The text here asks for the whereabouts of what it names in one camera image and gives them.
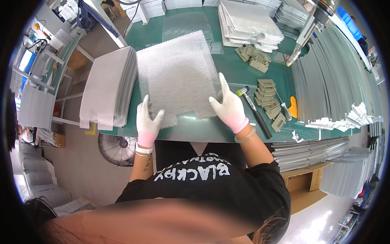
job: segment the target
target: industrial fan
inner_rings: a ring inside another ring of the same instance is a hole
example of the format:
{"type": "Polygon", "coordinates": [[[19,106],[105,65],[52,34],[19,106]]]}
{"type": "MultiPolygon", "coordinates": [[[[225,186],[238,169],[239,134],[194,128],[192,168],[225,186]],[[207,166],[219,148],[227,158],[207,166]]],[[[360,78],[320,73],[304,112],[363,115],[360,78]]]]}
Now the industrial fan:
{"type": "Polygon", "coordinates": [[[103,158],[116,166],[132,167],[135,158],[135,137],[99,134],[97,144],[103,158]]]}

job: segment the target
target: green work table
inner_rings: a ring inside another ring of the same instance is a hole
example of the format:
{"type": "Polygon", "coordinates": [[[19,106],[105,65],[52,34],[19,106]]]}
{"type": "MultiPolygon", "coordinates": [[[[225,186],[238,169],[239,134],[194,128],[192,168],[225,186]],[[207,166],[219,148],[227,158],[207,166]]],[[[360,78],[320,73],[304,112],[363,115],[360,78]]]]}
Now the green work table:
{"type": "MultiPolygon", "coordinates": [[[[213,39],[212,41],[215,43],[222,42],[217,7],[195,7],[168,10],[164,16],[151,18],[147,25],[142,25],[141,21],[134,23],[130,29],[126,41],[136,51],[144,49],[146,47],[166,41],[165,39],[167,37],[167,33],[163,30],[172,29],[172,25],[174,25],[174,23],[177,23],[178,28],[180,28],[183,26],[183,23],[189,22],[189,19],[194,19],[194,21],[198,22],[199,20],[206,22],[206,25],[203,23],[203,26],[207,26],[207,28],[205,27],[206,30],[203,30],[203,32],[205,33],[207,41],[213,39]],[[211,28],[212,35],[207,32],[209,28],[211,28]]],[[[189,30],[196,31],[194,30],[196,25],[197,23],[192,23],[192,25],[189,27],[189,30]]],[[[183,30],[183,35],[187,33],[188,30],[183,30]]],[[[233,47],[223,46],[222,52],[218,54],[213,54],[212,52],[212,57],[214,59],[217,71],[222,72],[225,75],[232,92],[235,93],[238,89],[248,85],[250,87],[248,95],[254,101],[254,92],[257,86],[257,79],[273,79],[280,97],[286,103],[287,107],[290,107],[290,96],[296,95],[294,78],[292,74],[293,72],[291,67],[287,67],[284,64],[278,63],[274,60],[274,57],[278,52],[291,54],[294,47],[295,41],[286,37],[279,44],[277,52],[270,54],[272,57],[272,62],[269,64],[269,68],[266,73],[262,73],[259,70],[249,66],[248,62],[243,62],[235,53],[235,48],[233,47]]],[[[302,53],[305,54],[307,52],[307,49],[302,51],[302,53]]],[[[269,130],[272,133],[272,138],[267,139],[259,127],[253,114],[253,110],[248,105],[248,102],[245,100],[245,98],[241,99],[243,101],[245,115],[248,117],[250,123],[256,124],[256,132],[262,141],[293,141],[292,132],[294,130],[298,134],[299,139],[303,138],[304,140],[313,140],[319,138],[318,129],[305,127],[305,125],[298,122],[296,118],[292,118],[292,120],[286,121],[287,124],[282,127],[281,132],[275,132],[271,128],[271,123],[273,120],[268,119],[264,109],[258,106],[258,111],[264,118],[269,130]]],[[[141,94],[139,82],[137,79],[131,96],[127,125],[122,128],[114,127],[113,131],[101,130],[100,132],[103,134],[137,137],[138,133],[136,126],[136,115],[137,105],[140,103],[141,94]]],[[[160,130],[157,139],[193,142],[234,142],[233,132],[218,117],[197,120],[195,112],[189,112],[178,115],[177,121],[178,124],[176,126],[160,130]]],[[[349,129],[346,132],[342,132],[337,129],[321,130],[321,138],[351,135],[355,133],[360,133],[360,129],[349,129]]]]}

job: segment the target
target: forearm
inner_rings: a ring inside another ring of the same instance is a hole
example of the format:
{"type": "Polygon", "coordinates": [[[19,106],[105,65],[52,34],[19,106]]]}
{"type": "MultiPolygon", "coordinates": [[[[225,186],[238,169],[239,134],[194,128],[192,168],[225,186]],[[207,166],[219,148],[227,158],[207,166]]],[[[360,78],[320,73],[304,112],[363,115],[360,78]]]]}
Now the forearm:
{"type": "Polygon", "coordinates": [[[130,175],[130,182],[133,180],[146,180],[153,175],[153,157],[152,154],[149,156],[140,156],[135,154],[133,171],[130,175]]]}
{"type": "MultiPolygon", "coordinates": [[[[248,123],[236,134],[237,139],[245,140],[251,132],[252,126],[248,123]]],[[[248,141],[240,143],[240,146],[249,168],[258,164],[270,164],[274,160],[272,154],[257,134],[253,135],[248,141]]]]}

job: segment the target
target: white watch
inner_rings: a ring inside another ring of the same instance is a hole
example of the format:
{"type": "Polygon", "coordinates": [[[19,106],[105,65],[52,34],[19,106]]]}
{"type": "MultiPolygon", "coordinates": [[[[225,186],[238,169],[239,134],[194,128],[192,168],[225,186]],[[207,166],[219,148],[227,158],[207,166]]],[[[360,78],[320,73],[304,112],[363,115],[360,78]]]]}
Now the white watch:
{"type": "Polygon", "coordinates": [[[136,142],[136,143],[135,143],[135,151],[136,151],[137,153],[144,153],[144,154],[150,155],[150,154],[152,154],[152,152],[153,152],[153,148],[149,148],[149,149],[140,148],[140,147],[138,146],[138,143],[136,142]]]}

